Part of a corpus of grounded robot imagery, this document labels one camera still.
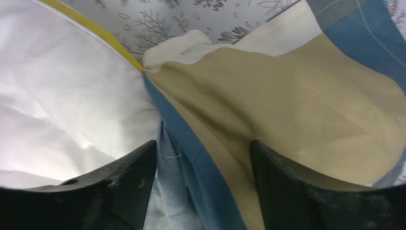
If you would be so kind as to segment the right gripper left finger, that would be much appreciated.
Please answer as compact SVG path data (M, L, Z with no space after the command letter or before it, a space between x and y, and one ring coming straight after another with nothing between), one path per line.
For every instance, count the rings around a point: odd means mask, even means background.
M141 230L156 173L154 140L59 185L1 188L3 230Z

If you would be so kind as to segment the plaid blue beige pillowcase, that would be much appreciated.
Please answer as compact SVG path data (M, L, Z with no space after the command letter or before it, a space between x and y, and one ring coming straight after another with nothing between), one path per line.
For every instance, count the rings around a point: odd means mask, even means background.
M162 119L158 187L175 230L266 230L250 144L259 140L316 172L373 188L406 160L406 73L348 59L332 66L143 60Z

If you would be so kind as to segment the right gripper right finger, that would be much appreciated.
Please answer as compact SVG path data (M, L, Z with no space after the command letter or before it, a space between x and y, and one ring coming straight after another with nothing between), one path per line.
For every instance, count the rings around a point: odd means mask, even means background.
M338 180L250 144L265 228L268 230L403 230L406 187L373 188Z

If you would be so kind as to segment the white textured pillow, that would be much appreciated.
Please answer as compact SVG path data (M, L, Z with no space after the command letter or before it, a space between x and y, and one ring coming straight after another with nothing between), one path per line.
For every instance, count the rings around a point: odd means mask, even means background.
M57 0L0 3L0 184L57 185L156 139L137 60Z

